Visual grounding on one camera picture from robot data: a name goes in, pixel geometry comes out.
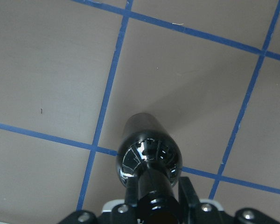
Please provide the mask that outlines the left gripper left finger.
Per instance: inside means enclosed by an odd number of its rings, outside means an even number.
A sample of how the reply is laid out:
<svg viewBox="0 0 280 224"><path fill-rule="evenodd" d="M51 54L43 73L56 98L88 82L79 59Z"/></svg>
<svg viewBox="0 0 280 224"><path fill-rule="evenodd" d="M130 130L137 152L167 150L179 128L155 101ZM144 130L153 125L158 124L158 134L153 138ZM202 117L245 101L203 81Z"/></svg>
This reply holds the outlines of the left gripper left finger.
<svg viewBox="0 0 280 224"><path fill-rule="evenodd" d="M130 177L126 182L125 204L131 207L138 205L138 179Z"/></svg>

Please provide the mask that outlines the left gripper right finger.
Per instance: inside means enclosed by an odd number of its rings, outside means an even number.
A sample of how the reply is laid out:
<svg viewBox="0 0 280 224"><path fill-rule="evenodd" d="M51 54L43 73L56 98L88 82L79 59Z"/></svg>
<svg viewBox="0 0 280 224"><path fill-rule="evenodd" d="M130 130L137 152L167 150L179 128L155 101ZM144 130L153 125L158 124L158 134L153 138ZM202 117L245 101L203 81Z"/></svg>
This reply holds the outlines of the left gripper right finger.
<svg viewBox="0 0 280 224"><path fill-rule="evenodd" d="M178 198L184 210L194 208L198 204L197 193L188 177L179 178Z"/></svg>

